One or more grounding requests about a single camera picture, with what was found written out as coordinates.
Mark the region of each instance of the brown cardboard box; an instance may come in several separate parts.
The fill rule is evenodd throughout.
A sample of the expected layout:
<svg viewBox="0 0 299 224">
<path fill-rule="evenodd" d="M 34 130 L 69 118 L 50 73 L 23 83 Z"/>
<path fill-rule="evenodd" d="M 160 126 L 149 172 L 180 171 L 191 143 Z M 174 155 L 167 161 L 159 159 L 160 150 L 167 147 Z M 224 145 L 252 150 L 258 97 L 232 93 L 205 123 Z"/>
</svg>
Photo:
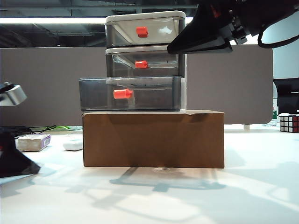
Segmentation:
<svg viewBox="0 0 299 224">
<path fill-rule="evenodd" d="M 84 166 L 224 168 L 224 113 L 83 115 Z"/>
</svg>

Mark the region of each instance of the black robotic arm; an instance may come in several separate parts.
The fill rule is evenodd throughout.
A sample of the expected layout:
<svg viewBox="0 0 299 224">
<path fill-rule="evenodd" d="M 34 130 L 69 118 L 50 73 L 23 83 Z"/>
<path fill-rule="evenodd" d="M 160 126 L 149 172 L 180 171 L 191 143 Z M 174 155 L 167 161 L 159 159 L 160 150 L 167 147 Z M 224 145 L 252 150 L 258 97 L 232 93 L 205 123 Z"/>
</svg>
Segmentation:
<svg viewBox="0 0 299 224">
<path fill-rule="evenodd" d="M 281 47 L 299 39 L 299 35 L 265 44 L 263 32 L 298 10 L 299 0 L 200 0 L 194 19 L 167 49 L 171 54 L 231 52 L 231 40 L 242 44 L 250 34 L 259 35 L 262 48 Z"/>
</svg>

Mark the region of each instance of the rubik's cube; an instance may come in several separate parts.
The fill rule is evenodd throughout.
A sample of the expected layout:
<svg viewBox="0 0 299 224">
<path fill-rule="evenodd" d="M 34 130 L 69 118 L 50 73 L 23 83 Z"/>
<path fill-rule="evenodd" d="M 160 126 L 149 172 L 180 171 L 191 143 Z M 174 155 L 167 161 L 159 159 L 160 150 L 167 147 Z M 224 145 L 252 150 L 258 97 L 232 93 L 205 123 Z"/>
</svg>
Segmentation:
<svg viewBox="0 0 299 224">
<path fill-rule="evenodd" d="M 280 131 L 282 132 L 299 132 L 299 115 L 281 116 Z"/>
</svg>

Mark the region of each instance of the gray plastic drawer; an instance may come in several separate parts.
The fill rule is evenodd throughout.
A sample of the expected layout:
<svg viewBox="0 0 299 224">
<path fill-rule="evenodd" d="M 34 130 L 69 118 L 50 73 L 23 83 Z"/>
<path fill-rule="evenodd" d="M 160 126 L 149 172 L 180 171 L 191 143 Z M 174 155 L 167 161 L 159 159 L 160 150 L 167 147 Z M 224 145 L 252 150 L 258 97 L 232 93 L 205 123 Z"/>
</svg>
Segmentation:
<svg viewBox="0 0 299 224">
<path fill-rule="evenodd" d="M 171 55 L 167 45 L 106 50 L 108 77 L 182 76 L 184 55 Z"/>
<path fill-rule="evenodd" d="M 181 77 L 83 78 L 82 111 L 180 110 Z"/>
<path fill-rule="evenodd" d="M 170 43 L 185 27 L 185 17 L 181 11 L 108 16 L 107 48 Z"/>
</svg>

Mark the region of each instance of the black stand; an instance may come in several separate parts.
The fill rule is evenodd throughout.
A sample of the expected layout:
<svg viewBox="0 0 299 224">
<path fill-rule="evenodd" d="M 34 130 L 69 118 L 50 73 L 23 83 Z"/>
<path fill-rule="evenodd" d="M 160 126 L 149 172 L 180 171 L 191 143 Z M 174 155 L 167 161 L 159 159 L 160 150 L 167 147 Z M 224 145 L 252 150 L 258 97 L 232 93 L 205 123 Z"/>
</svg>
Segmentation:
<svg viewBox="0 0 299 224">
<path fill-rule="evenodd" d="M 0 132 L 0 177 L 37 174 L 40 168 L 16 149 L 11 133 Z"/>
<path fill-rule="evenodd" d="M 277 88 L 278 113 L 298 113 L 299 110 L 299 78 L 274 79 Z"/>
</svg>

